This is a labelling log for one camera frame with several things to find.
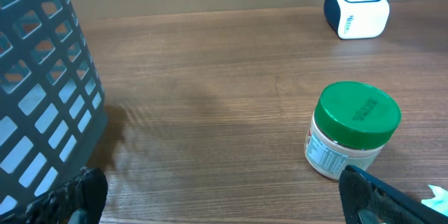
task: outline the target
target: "basket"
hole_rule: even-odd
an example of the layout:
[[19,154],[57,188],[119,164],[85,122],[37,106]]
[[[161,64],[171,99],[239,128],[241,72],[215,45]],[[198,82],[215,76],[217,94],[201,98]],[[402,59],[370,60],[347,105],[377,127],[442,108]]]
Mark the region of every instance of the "basket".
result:
[[79,173],[107,124],[70,0],[0,0],[0,214]]

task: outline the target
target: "wood grain surface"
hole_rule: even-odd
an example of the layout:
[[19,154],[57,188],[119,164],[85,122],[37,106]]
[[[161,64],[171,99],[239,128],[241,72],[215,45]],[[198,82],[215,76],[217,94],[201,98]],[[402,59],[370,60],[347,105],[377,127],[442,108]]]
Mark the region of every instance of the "wood grain surface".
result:
[[83,31],[109,124],[104,223],[344,223],[337,183],[305,160],[322,89],[388,92],[402,123],[369,172],[416,200],[448,188],[448,4],[391,6],[342,41],[322,8],[99,20]]

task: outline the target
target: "blue side panel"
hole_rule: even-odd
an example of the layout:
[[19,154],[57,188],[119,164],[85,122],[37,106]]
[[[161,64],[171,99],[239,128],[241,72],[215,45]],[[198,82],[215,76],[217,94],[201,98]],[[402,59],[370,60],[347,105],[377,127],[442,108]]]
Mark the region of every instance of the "blue side panel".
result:
[[339,7],[337,0],[325,0],[323,12],[325,13],[325,18],[327,19],[328,24],[330,24],[337,33],[337,28],[339,27],[339,21],[341,19],[341,8]]

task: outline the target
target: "white jar body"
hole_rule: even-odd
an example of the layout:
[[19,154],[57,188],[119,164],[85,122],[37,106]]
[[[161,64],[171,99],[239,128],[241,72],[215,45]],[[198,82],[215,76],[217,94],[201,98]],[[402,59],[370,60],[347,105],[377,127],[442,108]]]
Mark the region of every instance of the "white jar body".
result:
[[366,170],[383,147],[384,145],[372,150],[344,147],[322,133],[317,127],[314,115],[304,143],[305,157],[310,165],[330,179],[339,179],[347,165],[355,165]]

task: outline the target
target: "white cube device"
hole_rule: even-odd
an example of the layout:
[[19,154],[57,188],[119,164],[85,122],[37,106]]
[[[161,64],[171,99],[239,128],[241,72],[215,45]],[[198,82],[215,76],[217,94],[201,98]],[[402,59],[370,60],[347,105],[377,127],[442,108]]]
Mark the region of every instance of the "white cube device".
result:
[[380,35],[389,17],[387,0],[325,0],[325,18],[341,39]]

